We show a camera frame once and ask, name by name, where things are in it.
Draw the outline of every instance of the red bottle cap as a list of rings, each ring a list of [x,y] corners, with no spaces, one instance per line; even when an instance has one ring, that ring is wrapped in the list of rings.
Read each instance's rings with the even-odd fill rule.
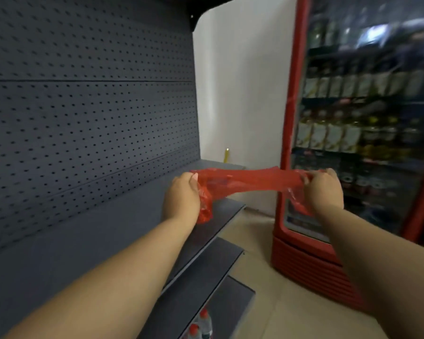
[[[198,334],[198,325],[196,325],[196,324],[190,325],[189,332],[190,332],[191,336],[195,336],[196,334]]]
[[[202,319],[206,319],[209,316],[208,310],[203,308],[203,310],[199,313],[199,317]]]

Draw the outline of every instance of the left hand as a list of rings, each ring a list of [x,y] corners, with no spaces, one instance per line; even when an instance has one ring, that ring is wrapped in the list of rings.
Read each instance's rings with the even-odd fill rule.
[[[194,226],[199,215],[198,174],[175,177],[165,193],[163,220],[177,219]]]

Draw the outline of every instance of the floor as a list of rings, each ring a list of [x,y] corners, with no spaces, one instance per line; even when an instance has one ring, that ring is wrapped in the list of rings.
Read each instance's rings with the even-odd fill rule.
[[[220,234],[245,250],[231,276],[256,291],[234,338],[386,339],[374,318],[306,290],[270,266],[273,222],[244,210]]]

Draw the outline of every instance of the empty shelf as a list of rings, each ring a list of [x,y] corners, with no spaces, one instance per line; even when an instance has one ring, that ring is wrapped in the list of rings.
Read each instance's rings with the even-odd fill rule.
[[[0,336],[74,279],[154,228],[160,221],[164,192],[174,176],[210,167],[243,168],[198,160],[2,251]],[[214,204],[214,219],[192,232],[167,286],[243,206],[231,199]]]
[[[180,338],[241,253],[241,248],[216,238],[158,299],[138,339]],[[220,304],[226,295],[219,297]]]
[[[255,292],[232,277],[226,277],[207,306],[213,338],[229,339],[253,300]]]

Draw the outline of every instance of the hand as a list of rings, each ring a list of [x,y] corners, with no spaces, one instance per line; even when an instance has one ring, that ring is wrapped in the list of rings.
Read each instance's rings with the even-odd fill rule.
[[[327,169],[326,172],[310,171],[310,175],[311,180],[304,177],[303,182],[305,183],[305,200],[311,210],[316,213],[327,206],[344,209],[344,195],[336,172],[333,169]]]
[[[192,227],[199,214],[198,174],[183,173],[175,177],[165,193],[163,220],[177,219]]]

